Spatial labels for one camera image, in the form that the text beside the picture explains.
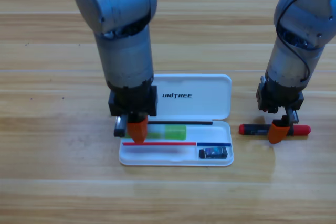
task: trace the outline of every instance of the red marker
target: red marker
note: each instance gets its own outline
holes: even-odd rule
[[[241,124],[239,126],[239,133],[241,135],[259,135],[266,136],[270,124]],[[293,125],[289,128],[287,136],[307,136],[310,133],[308,125]]]

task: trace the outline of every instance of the blue stripe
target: blue stripe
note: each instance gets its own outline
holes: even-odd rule
[[[197,146],[223,146],[223,147],[231,147],[231,143],[197,143]]]

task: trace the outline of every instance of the black cable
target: black cable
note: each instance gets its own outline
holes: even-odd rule
[[[281,42],[293,53],[295,54],[305,65],[306,69],[307,69],[307,76],[305,78],[303,78],[301,80],[301,82],[303,81],[306,81],[308,80],[308,78],[310,77],[310,69],[309,69],[309,66],[307,64],[307,62],[297,53],[295,52],[285,41],[284,39],[280,36],[280,32],[279,32],[279,27],[280,27],[280,21],[282,19],[282,17],[284,16],[284,14],[286,13],[286,11],[289,9],[289,7],[294,3],[296,2],[297,0],[292,0],[287,6],[286,8],[282,11],[282,13],[280,14],[279,18],[278,18],[278,21],[277,21],[277,26],[276,26],[276,30],[277,30],[277,35],[278,35],[278,38],[281,40]]]

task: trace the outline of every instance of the black stripe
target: black stripe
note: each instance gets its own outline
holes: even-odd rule
[[[148,124],[184,124],[184,125],[212,125],[212,121],[150,121]]]

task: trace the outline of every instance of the wood grain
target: wood grain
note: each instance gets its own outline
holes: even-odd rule
[[[226,168],[118,160],[92,32],[74,0],[0,0],[0,223],[330,223],[336,220],[336,44],[304,91],[309,137],[269,145],[241,123],[279,118],[255,92],[278,0],[159,0],[158,73],[225,73],[235,161]]]

